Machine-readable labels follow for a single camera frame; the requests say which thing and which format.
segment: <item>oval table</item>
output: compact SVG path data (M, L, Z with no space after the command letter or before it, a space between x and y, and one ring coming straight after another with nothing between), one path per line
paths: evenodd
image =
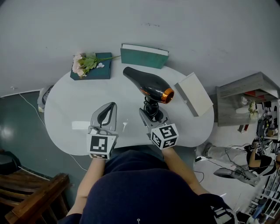
M169 67L154 69L144 66L122 64L114 60L109 80L77 80L65 74L52 88L45 105L45 125L54 144L72 155L87 155L87 129L72 129L72 122L89 122L91 115L102 105L117 104L117 126L119 133L116 148L151 144L148 130L139 116L143 107L144 95L123 75L125 67L156 74L169 83L175 91L170 103L164 108L179 132L177 145L195 147L207 140L214 124L214 110L211 107L203 116L193 117L181 99L174 85L185 76Z

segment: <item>white wall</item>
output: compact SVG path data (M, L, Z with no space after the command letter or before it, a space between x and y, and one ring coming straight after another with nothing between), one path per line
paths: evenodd
M42 88L76 52L120 54L121 43L170 51L207 91L262 71L280 85L275 0L6 0L0 7L0 96Z

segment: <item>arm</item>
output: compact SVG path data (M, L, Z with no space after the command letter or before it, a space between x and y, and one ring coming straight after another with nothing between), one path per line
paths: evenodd
M168 168L181 176L194 193L197 195L209 193L200 185L194 172L183 162L173 148L163 149L162 154Z
M71 215L74 213L83 213L88 194L95 182L97 182L103 176L104 168L104 159L92 159L91 165L78 187L75 203L67 215Z
M250 156L250 160L249 160L249 164L248 164L249 167L257 168L257 167L261 166L261 160L255 160L255 155L256 155L256 150L254 149Z

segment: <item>teal floor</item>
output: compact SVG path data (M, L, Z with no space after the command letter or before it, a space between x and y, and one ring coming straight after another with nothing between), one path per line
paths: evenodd
M38 108L39 92L22 96ZM44 115L40 113L40 116L44 121ZM73 205L77 188L86 171L70 155L55 146L36 111L20 95L0 99L0 148L12 152L23 166L38 173L50 177L67 173L71 187L66 190L66 197L69 205ZM177 147L175 150L189 166L193 166L195 148ZM82 167L88 169L91 162L89 156L74 157Z

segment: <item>wooden chair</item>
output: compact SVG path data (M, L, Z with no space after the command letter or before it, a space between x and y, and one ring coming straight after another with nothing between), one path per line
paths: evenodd
M65 217L68 206L62 195L69 185L67 174L45 180L24 170L0 175L0 203L8 206L9 224L52 224Z

